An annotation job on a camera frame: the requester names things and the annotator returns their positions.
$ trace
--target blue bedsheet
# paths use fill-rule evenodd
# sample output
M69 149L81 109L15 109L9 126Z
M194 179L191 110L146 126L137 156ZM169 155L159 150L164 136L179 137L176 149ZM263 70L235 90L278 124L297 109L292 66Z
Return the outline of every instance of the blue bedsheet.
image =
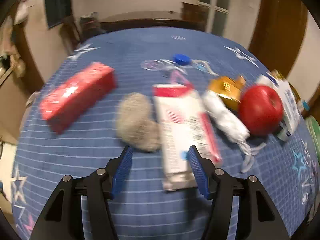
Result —
M152 98L151 86L168 83L159 71L140 67L147 59L172 59L182 53L209 61L219 75L239 74L254 84L267 71L250 52L230 40L178 28L130 29L89 39L50 78L32 106L20 136L12 177L13 214L22 239L30 236L33 223L63 175L88 176L118 157L124 147L116 136L115 117L121 98L138 92ZM56 86L99 61L115 68L119 87L88 109L68 130L56 135L41 119L39 102ZM201 94L213 76L187 69L187 78ZM256 175L274 201L289 235L305 218L318 190L318 163L311 136L301 120L287 143L273 135L255 159L253 168L241 174L243 156L236 144L215 130L223 157L222 168L232 176ZM132 169L123 192L109 201L119 239L200 239L210 210L196 188L164 192L161 151L133 153ZM234 197L228 239L234 239L238 199ZM86 198L82 200L85 236L91 239Z

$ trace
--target blue square on package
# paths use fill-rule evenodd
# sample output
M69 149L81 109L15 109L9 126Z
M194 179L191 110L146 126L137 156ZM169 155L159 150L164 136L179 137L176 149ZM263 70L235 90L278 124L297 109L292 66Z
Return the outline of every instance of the blue square on package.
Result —
M182 159L182 160L187 161L187 153L188 153L187 151L182 151L182 152L181 152L180 156L181 156L181 159Z

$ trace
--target blue lid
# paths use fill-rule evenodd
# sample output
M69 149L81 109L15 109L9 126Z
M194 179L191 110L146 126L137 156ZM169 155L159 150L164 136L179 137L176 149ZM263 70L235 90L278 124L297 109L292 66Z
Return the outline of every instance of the blue lid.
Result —
M191 63L191 58L184 54L174 54L173 60L180 66L185 66Z

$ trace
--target red apple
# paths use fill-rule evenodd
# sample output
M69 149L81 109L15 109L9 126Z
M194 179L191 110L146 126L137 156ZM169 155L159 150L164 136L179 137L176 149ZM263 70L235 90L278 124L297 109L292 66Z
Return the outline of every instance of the red apple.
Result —
M242 96L238 114L252 135L264 136L279 126L283 117L282 102L273 88L252 86Z

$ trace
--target red box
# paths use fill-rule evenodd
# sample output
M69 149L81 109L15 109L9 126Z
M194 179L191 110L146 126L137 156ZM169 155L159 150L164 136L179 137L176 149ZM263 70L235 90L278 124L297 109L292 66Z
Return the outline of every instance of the red box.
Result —
M40 103L42 119L62 133L87 108L116 87L114 69L94 62L69 78Z

